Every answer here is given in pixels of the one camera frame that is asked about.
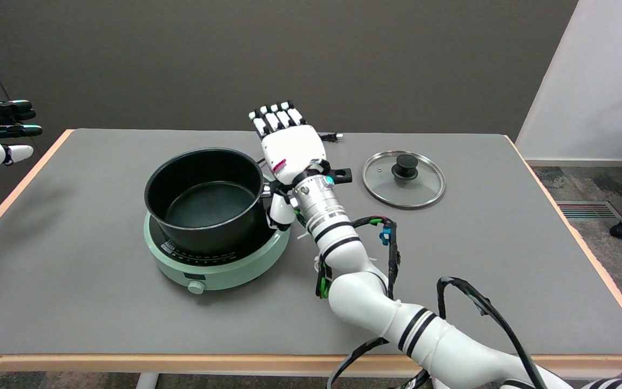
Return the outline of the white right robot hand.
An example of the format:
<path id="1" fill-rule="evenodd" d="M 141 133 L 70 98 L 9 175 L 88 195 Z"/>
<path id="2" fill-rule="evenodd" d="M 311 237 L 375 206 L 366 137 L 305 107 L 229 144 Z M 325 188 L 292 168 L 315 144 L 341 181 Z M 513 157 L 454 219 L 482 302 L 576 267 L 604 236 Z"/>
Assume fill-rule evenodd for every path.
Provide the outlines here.
<path id="1" fill-rule="evenodd" d="M 313 168 L 324 171 L 325 146 L 289 100 L 261 106 L 248 118 L 261 138 L 263 158 L 274 177 L 269 184 L 272 202 L 266 210 L 268 226 L 286 231 L 296 219 L 287 194 L 302 172 Z"/>

